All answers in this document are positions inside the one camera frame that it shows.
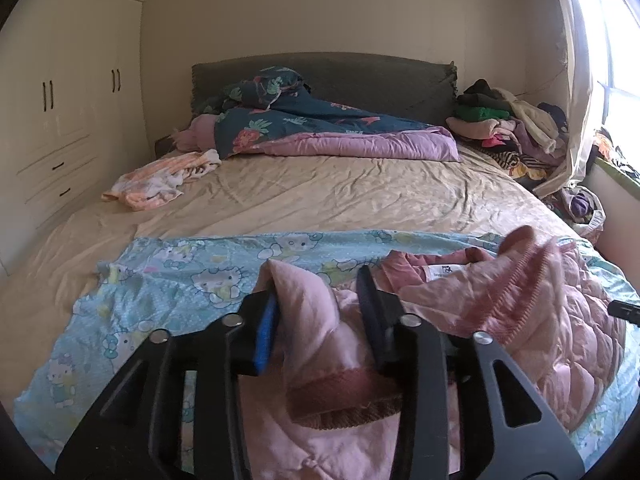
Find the orange and white towel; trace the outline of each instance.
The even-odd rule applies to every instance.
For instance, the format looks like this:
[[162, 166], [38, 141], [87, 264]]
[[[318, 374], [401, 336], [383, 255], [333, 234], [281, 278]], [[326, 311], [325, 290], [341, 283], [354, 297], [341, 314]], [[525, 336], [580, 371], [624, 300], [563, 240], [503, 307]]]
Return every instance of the orange and white towel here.
[[219, 165], [216, 150], [161, 158], [121, 176], [102, 199], [120, 200], [133, 211], [155, 209], [182, 195], [178, 186], [199, 179]]

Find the cabinet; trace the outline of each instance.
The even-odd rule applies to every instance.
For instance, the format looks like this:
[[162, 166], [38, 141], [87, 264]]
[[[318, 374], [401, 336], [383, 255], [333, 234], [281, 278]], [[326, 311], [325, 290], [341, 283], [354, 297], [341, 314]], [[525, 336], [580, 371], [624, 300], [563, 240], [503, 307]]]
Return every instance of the cabinet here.
[[0, 265], [146, 164], [137, 0], [20, 0], [0, 30]]

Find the white curtain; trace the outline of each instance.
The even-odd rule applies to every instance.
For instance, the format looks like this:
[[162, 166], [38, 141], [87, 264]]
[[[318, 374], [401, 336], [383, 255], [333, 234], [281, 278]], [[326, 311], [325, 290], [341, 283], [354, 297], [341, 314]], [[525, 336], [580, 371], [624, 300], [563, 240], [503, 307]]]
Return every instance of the white curtain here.
[[589, 66], [587, 32], [578, 0], [560, 0], [567, 47], [567, 102], [558, 103], [566, 110], [569, 141], [565, 162], [537, 186], [534, 192], [540, 198], [564, 186], [574, 186], [585, 177], [586, 163], [591, 151], [598, 118], [589, 114], [593, 79]]

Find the green garment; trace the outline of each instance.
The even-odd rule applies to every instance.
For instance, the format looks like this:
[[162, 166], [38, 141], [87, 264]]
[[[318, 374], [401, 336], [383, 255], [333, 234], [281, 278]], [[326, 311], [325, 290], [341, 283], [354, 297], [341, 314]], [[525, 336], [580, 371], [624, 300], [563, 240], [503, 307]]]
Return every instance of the green garment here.
[[487, 119], [508, 119], [509, 112], [494, 110], [493, 108], [471, 107], [465, 105], [456, 106], [456, 116], [467, 123], [479, 123]]

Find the pink pillow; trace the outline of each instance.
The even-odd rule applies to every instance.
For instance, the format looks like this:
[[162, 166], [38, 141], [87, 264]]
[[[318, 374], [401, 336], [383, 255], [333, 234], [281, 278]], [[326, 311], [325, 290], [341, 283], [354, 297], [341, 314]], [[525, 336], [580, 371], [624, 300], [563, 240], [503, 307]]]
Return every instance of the pink pillow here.
[[181, 152], [206, 152], [216, 149], [213, 130], [218, 120], [217, 115], [202, 114], [197, 116], [187, 130], [175, 132], [171, 136], [175, 147]]

